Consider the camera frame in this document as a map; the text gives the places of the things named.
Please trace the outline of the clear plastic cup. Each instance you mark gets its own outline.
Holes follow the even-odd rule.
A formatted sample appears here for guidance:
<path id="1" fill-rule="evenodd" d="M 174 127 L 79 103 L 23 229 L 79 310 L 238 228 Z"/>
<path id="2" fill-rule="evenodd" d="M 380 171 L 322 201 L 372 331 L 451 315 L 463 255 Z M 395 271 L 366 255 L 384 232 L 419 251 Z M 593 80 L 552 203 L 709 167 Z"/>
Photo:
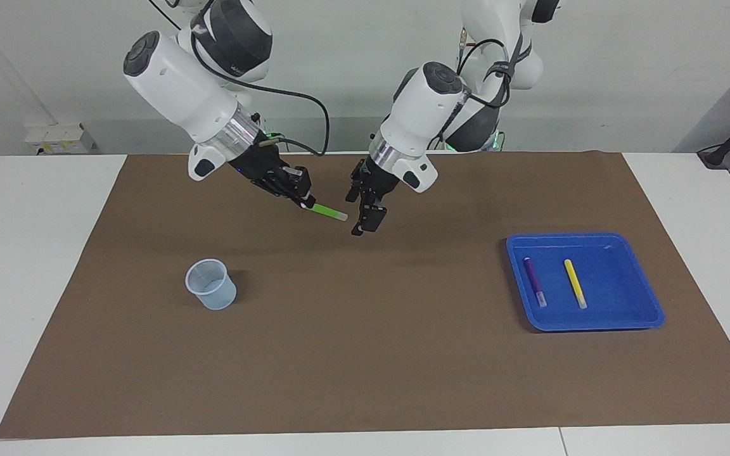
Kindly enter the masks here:
<path id="1" fill-rule="evenodd" d="M 222 310 L 234 303 L 238 288 L 225 263 L 207 258 L 194 263 L 186 272 L 185 287 L 209 310 Z"/>

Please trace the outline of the green pen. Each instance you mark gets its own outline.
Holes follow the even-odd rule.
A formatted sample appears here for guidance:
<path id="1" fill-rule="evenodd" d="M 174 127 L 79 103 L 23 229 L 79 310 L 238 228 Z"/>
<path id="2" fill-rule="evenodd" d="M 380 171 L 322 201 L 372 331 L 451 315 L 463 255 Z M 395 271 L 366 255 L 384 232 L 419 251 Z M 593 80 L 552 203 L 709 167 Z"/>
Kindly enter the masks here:
<path id="1" fill-rule="evenodd" d="M 316 213 L 316 214 L 319 214 L 319 215 L 322 215 L 325 217 L 330 217 L 331 219 L 341 220 L 342 222 L 345 222 L 346 220 L 348 220 L 348 217 L 349 217 L 344 212 L 334 210 L 333 208 L 324 206 L 324 205 L 316 203 L 316 202 L 312 206 L 306 206 L 305 208 L 306 208 L 306 210 L 309 210 L 310 212 L 313 212 L 313 213 Z"/>

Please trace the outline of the yellow pen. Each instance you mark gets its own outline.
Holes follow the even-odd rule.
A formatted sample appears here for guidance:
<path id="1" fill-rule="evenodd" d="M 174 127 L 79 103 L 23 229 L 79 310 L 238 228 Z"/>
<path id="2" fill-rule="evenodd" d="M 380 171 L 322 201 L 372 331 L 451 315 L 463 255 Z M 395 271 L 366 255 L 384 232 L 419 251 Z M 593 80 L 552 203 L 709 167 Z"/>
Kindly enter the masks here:
<path id="1" fill-rule="evenodd" d="M 577 300 L 577 305 L 580 309 L 587 309 L 586 297 L 579 282 L 579 275 L 577 275 L 573 262 L 570 258 L 564 259 L 564 267 L 566 274 L 568 275 L 568 280 L 570 280 L 572 291 Z"/>

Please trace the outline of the blue plastic tray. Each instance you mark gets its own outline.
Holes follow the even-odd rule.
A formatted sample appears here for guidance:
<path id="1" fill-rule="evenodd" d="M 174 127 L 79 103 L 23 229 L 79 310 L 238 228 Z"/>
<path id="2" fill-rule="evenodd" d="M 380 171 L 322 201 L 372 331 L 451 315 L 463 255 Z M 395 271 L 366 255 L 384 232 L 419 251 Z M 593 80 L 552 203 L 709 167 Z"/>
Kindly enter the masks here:
<path id="1" fill-rule="evenodd" d="M 514 234 L 508 252 L 522 308 L 542 332 L 640 330 L 662 326 L 665 315 L 625 237 L 613 232 Z M 533 260 L 547 306 L 540 308 L 523 259 Z M 570 258 L 586 297 L 580 309 L 564 267 Z"/>

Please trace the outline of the brown table mat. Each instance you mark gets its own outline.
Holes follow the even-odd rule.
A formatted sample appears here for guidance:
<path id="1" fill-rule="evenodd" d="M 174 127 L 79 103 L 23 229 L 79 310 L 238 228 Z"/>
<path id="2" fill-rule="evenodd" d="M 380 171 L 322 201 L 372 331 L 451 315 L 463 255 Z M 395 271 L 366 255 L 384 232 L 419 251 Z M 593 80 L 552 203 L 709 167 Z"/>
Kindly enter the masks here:
<path id="1" fill-rule="evenodd" d="M 125 159 L 0 438 L 730 422 L 730 341 L 620 154 L 438 155 L 370 236 L 230 168 Z M 504 242 L 612 231 L 665 322 L 546 334 Z M 189 293 L 225 263 L 234 303 Z"/>

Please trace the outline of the purple pen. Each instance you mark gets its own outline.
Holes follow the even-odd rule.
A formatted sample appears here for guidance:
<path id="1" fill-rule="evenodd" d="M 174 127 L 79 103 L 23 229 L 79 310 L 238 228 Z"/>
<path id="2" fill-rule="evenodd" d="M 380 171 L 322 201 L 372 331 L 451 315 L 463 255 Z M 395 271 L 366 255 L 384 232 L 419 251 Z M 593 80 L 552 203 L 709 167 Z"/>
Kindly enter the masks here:
<path id="1" fill-rule="evenodd" d="M 533 260 L 529 256 L 526 256 L 523 259 L 523 266 L 525 267 L 525 273 L 530 281 L 532 291 L 535 293 L 537 303 L 540 308 L 545 308 L 548 304 Z"/>

